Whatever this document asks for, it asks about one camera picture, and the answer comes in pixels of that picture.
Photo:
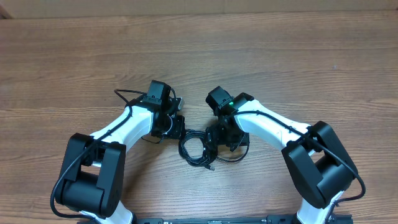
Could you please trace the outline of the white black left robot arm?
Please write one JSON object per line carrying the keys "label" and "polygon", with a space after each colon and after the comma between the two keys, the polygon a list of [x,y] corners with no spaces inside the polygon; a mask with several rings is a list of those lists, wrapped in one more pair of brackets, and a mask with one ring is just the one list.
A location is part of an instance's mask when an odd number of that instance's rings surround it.
{"label": "white black left robot arm", "polygon": [[135,223],[135,214],[121,201],[126,154],[146,134],[178,139],[183,133],[181,109],[181,98],[165,106],[129,102],[105,128],[72,135],[50,195],[53,213],[88,223]]}

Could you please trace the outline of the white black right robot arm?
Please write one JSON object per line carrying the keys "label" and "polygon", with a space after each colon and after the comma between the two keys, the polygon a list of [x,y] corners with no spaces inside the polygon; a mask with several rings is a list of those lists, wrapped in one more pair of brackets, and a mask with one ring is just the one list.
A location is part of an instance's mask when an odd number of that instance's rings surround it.
{"label": "white black right robot arm", "polygon": [[209,92],[206,103],[218,122],[206,130],[211,146],[249,144],[250,134],[281,152],[302,204],[291,223],[332,223],[334,208],[359,177],[358,170],[333,128],[285,118],[247,93],[231,96],[221,87]]}

